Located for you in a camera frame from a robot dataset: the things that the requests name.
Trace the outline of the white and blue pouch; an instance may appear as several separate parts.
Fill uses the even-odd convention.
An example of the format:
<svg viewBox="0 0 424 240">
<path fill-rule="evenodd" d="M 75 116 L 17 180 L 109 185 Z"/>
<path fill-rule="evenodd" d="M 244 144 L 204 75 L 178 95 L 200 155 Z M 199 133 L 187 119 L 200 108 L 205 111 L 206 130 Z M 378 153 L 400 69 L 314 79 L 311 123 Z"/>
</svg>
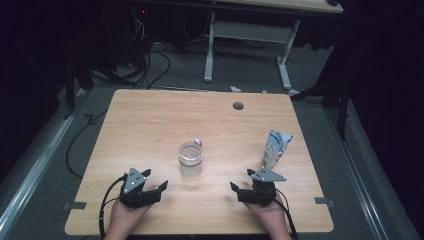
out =
<svg viewBox="0 0 424 240">
<path fill-rule="evenodd" d="M 293 136 L 290 134 L 273 129 L 270 130 L 263 156 L 263 163 L 265 167 L 273 168 L 277 164 L 284 155 L 292 138 Z"/>
</svg>

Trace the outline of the person's left hand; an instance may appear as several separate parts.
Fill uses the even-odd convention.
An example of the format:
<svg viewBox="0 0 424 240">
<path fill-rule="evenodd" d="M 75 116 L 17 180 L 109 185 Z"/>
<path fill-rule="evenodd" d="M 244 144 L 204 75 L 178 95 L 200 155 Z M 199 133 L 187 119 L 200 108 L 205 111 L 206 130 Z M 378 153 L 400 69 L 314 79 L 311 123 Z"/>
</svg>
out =
<svg viewBox="0 0 424 240">
<path fill-rule="evenodd" d="M 112 207 L 108 231 L 122 230 L 131 233 L 150 208 L 151 205 L 133 209 L 117 200 Z"/>
</svg>

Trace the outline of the black stand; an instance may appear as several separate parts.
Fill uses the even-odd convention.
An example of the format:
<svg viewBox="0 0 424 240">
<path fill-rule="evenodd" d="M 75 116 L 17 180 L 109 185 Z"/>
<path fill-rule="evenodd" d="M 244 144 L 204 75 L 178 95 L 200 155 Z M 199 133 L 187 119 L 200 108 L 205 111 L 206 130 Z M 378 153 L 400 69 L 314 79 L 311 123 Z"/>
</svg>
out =
<svg viewBox="0 0 424 240">
<path fill-rule="evenodd" d="M 75 82 L 83 90 L 91 90 L 94 86 L 94 81 L 91 77 L 89 62 L 77 55 L 70 57 L 66 65 L 66 81 L 65 81 L 65 98 L 66 98 L 66 112 L 65 119 L 68 119 L 76 109 L 76 94 Z"/>
<path fill-rule="evenodd" d="M 350 81 L 341 78 L 317 83 L 305 91 L 291 96 L 292 101 L 298 101 L 309 96 L 322 95 L 321 106 L 323 108 L 335 108 L 338 110 L 336 118 L 336 132 L 343 141 L 346 140 L 346 120 L 348 117 Z"/>
</svg>

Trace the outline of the person's right hand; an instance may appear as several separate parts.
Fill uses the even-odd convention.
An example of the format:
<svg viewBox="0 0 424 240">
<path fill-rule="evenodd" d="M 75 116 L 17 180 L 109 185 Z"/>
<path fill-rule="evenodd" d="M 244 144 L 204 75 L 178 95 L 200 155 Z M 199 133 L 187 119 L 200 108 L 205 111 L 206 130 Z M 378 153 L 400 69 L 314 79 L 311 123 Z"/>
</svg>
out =
<svg viewBox="0 0 424 240">
<path fill-rule="evenodd" d="M 266 206 L 252 203 L 245 203 L 245 206 L 260 220 L 269 233 L 275 230 L 287 231 L 285 211 L 279 200 L 274 199 Z"/>
</svg>

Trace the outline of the white metal desk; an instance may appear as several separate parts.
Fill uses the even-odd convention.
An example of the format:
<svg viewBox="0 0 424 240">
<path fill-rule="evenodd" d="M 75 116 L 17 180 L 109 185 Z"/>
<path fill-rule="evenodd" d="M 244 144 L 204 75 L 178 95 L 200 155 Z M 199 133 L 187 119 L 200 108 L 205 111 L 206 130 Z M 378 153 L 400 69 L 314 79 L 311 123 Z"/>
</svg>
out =
<svg viewBox="0 0 424 240">
<path fill-rule="evenodd" d="M 287 10 L 290 13 L 317 13 L 342 14 L 344 8 L 337 0 L 209 0 L 212 7 L 240 6 L 261 7 L 270 10 Z M 219 20 L 215 19 L 216 11 L 212 11 L 209 17 L 208 52 L 205 62 L 204 81 L 211 82 L 213 79 L 214 65 L 214 40 L 216 38 L 229 38 L 237 40 L 249 40 L 257 42 L 269 42 L 284 44 L 285 49 L 276 58 L 283 88 L 292 91 L 291 82 L 287 72 L 286 62 L 296 38 L 301 20 L 295 17 L 291 25 L 271 26 L 269 24 L 244 23 L 242 20 Z"/>
</svg>

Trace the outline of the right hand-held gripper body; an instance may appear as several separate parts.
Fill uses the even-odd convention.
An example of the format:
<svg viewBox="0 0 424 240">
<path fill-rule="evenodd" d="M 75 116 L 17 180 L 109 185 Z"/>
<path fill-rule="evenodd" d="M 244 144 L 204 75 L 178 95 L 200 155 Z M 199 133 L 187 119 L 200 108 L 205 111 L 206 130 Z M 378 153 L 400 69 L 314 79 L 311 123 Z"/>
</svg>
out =
<svg viewBox="0 0 424 240">
<path fill-rule="evenodd" d="M 252 179 L 252 188 L 247 190 L 247 196 L 238 197 L 239 202 L 266 206 L 276 198 L 276 182 L 285 181 L 286 178 L 269 168 L 262 167 L 256 171 Z"/>
</svg>

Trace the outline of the metal floor rail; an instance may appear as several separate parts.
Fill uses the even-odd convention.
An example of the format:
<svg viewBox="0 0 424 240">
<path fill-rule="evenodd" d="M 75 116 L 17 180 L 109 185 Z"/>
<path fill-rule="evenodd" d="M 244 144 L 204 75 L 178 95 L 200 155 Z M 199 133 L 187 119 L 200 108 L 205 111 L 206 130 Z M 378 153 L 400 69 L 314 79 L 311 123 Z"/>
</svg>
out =
<svg viewBox="0 0 424 240">
<path fill-rule="evenodd" d="M 336 115 L 332 110 L 324 111 L 326 118 L 328 119 L 331 129 L 335 134 L 338 145 L 343 153 L 343 159 L 347 167 L 347 174 L 350 178 L 351 184 L 361 206 L 362 212 L 368 222 L 370 230 L 375 240 L 389 240 L 385 227 L 382 224 L 375 203 L 371 198 L 369 191 L 359 173 L 359 170 L 354 161 L 353 155 L 349 149 L 349 146 L 345 140 L 342 139 L 338 128 Z"/>
<path fill-rule="evenodd" d="M 4 193 L 0 197 L 0 240 L 7 240 L 12 233 L 89 94 L 90 90 L 79 89 L 73 110 L 66 104 L 59 106 L 0 185 L 0 193 Z"/>
</svg>

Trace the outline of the clear glass jar with lid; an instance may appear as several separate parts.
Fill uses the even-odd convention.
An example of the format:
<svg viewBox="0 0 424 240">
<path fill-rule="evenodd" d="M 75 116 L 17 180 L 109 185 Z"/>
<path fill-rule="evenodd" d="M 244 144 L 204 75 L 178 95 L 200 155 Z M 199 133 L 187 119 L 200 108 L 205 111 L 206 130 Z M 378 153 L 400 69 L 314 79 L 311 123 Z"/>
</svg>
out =
<svg viewBox="0 0 424 240">
<path fill-rule="evenodd" d="M 194 139 L 191 142 L 183 143 L 178 152 L 180 172 L 184 176 L 195 177 L 202 171 L 202 161 L 204 159 L 201 139 Z"/>
</svg>

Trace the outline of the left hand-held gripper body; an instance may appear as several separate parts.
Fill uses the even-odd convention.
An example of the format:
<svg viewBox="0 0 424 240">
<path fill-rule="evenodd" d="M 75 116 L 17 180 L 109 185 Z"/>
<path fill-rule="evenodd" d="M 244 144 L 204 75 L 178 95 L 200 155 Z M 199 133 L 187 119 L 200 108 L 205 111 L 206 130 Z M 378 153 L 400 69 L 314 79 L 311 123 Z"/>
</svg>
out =
<svg viewBox="0 0 424 240">
<path fill-rule="evenodd" d="M 124 184 L 121 187 L 119 201 L 129 208 L 140 208 L 155 204 L 161 200 L 161 195 L 153 194 L 153 190 L 144 191 L 147 178 L 136 168 L 131 167 Z"/>
</svg>

